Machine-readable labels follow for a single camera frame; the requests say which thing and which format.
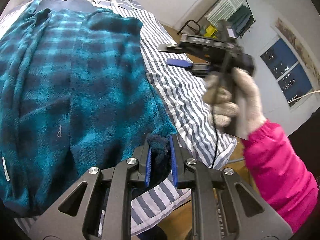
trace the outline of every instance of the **finger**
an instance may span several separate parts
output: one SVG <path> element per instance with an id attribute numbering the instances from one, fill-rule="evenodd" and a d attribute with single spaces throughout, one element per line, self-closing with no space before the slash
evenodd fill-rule
<path id="1" fill-rule="evenodd" d="M 207 90 L 206 93 L 204 93 L 204 95 L 202 96 L 203 101 L 206 104 L 214 105 L 214 104 L 219 104 L 222 102 L 230 101 L 232 98 L 231 93 L 223 87 L 219 88 L 216 101 L 214 98 L 215 93 L 216 93 L 215 88 L 211 88 L 211 89 Z"/>
<path id="2" fill-rule="evenodd" d="M 226 127 L 231 123 L 231 117 L 222 114 L 215 114 L 214 121 L 219 127 Z"/>
<path id="3" fill-rule="evenodd" d="M 221 104 L 214 105 L 214 114 L 226 115 L 229 117 L 234 117 L 239 114 L 239 106 L 232 102 L 224 102 Z"/>
<path id="4" fill-rule="evenodd" d="M 246 71 L 240 68 L 233 68 L 232 75 L 235 83 L 245 95 L 249 97 L 259 95 L 256 83 Z"/>
<path id="5" fill-rule="evenodd" d="M 218 84 L 218 76 L 209 74 L 204 78 L 204 86 L 206 89 L 210 89 Z"/>

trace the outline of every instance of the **pink jacket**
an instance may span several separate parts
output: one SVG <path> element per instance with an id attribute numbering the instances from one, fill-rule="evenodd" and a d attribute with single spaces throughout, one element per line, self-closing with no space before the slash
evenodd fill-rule
<path id="1" fill-rule="evenodd" d="M 317 203 L 315 178 L 295 154 L 279 124 L 267 121 L 243 144 L 246 165 L 261 196 L 295 233 Z"/>

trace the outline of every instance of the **garment tag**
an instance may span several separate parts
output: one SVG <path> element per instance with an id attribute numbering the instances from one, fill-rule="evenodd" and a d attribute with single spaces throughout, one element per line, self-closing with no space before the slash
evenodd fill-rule
<path id="1" fill-rule="evenodd" d="M 2 157 L 2 163 L 3 163 L 5 178 L 7 179 L 7 181 L 10 181 L 9 174 L 8 174 L 8 171 L 7 171 L 7 166 L 5 166 L 4 157 Z"/>

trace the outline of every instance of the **yellow object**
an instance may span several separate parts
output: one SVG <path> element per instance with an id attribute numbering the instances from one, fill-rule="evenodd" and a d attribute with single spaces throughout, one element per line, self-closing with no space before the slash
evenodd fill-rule
<path id="1" fill-rule="evenodd" d="M 207 28 L 206 28 L 206 34 L 204 35 L 204 37 L 209 37 L 209 38 L 214 38 L 216 39 L 217 37 L 214 35 L 217 31 L 217 28 L 212 26 L 212 25 L 209 25 Z"/>

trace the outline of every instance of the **wooden floor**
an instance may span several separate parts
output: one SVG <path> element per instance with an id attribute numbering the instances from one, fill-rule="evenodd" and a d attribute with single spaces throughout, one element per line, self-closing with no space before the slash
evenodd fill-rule
<path id="1" fill-rule="evenodd" d="M 180 35 L 177 35 L 177 31 L 163 25 L 166 31 L 170 34 L 170 36 L 175 40 L 175 42 L 180 41 Z M 201 63 L 204 60 L 194 57 L 192 55 L 188 55 L 188 57 L 194 63 Z M 243 145 L 238 140 L 238 144 L 233 151 L 230 160 L 235 160 L 243 157 Z M 227 165 L 230 168 L 233 168 L 243 179 L 245 179 L 248 183 L 250 183 L 256 190 L 256 186 L 250 177 L 250 174 L 245 166 L 245 162 L 232 163 Z M 177 208 L 169 216 L 164 218 L 159 226 L 165 231 L 167 234 L 168 240 L 184 240 L 187 233 L 191 230 L 192 226 L 192 208 L 191 201 L 186 203 L 185 205 Z"/>

